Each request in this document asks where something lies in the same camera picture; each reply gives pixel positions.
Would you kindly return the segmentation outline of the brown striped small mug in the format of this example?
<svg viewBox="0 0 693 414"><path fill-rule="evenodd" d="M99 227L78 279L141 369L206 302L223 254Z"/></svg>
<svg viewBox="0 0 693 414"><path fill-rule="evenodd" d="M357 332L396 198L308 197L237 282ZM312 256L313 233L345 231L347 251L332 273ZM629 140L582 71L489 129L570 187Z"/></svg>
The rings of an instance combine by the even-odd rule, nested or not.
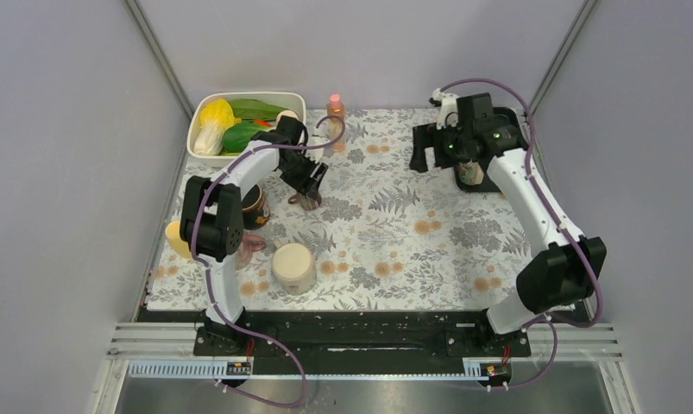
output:
<svg viewBox="0 0 693 414"><path fill-rule="evenodd" d="M298 205L304 211L313 211L322 204L322 197L317 195L315 198L310 198L296 192L287 200L287 202L290 205Z"/></svg>

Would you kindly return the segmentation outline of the cream floral mug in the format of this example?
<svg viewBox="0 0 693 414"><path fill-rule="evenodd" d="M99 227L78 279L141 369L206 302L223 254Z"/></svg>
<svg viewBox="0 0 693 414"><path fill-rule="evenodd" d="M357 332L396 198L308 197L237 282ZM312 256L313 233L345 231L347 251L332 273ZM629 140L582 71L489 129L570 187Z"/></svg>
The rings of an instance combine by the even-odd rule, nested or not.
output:
<svg viewBox="0 0 693 414"><path fill-rule="evenodd" d="M477 162L465 162L457 166L457 179L462 185L481 185L484 178L484 172Z"/></svg>

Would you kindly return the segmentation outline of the yellow toy behind arm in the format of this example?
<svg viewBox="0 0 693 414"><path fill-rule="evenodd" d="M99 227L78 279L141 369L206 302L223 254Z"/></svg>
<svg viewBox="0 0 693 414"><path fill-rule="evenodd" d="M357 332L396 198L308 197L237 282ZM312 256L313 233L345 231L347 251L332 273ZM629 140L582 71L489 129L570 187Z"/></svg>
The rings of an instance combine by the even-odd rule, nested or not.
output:
<svg viewBox="0 0 693 414"><path fill-rule="evenodd" d="M165 228L165 237L171 249L181 258L191 260L189 245L180 236L180 221L172 221Z"/></svg>

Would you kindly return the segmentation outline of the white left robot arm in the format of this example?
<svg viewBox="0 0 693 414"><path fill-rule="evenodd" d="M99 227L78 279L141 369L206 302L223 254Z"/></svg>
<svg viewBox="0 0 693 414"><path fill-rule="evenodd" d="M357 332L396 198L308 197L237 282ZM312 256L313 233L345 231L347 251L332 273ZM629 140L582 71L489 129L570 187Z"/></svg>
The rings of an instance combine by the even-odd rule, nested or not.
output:
<svg viewBox="0 0 693 414"><path fill-rule="evenodd" d="M204 268L207 318L219 324L215 343L226 354L245 349L249 330L239 324L244 305L236 286L237 251L244 237L243 199L271 172L298 194L315 198L328 166L309 152L333 146L341 135L323 142L302 142L304 123L284 116L275 129L258 132L215 178L193 176L186 182L180 238Z"/></svg>

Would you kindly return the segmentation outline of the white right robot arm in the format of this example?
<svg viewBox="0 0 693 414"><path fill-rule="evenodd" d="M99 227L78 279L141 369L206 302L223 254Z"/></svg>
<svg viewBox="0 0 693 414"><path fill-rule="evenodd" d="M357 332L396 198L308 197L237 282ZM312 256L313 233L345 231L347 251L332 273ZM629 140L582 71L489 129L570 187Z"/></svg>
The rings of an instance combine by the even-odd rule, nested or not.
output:
<svg viewBox="0 0 693 414"><path fill-rule="evenodd" d="M607 255L599 237L588 238L564 213L539 175L524 128L493 106L488 93L459 97L435 90L435 122L413 128L412 170L434 165L455 168L475 162L507 198L530 242L532 259L515 280L515 289L482 312L475 332L484 354L499 354L509 334L557 307L595 294Z"/></svg>

